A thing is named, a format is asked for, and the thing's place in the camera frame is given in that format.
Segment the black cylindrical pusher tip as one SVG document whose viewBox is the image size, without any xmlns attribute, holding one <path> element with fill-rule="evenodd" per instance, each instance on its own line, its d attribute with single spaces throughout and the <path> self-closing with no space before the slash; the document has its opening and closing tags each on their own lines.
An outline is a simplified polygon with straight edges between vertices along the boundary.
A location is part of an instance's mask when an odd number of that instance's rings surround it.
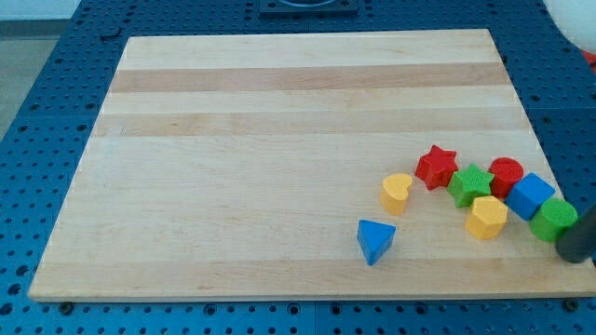
<svg viewBox="0 0 596 335">
<path fill-rule="evenodd" d="M 595 206 L 591 206 L 556 242 L 558 255 L 570 263 L 581 263 L 595 253 Z"/>
</svg>

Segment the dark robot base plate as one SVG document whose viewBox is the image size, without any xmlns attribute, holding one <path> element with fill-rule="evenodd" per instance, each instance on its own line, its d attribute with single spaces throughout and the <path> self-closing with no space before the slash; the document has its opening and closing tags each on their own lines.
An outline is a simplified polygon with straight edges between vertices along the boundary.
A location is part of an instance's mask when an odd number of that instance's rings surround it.
<svg viewBox="0 0 596 335">
<path fill-rule="evenodd" d="M 325 14 L 356 14 L 358 0 L 260 0 L 259 16 L 317 16 Z"/>
</svg>

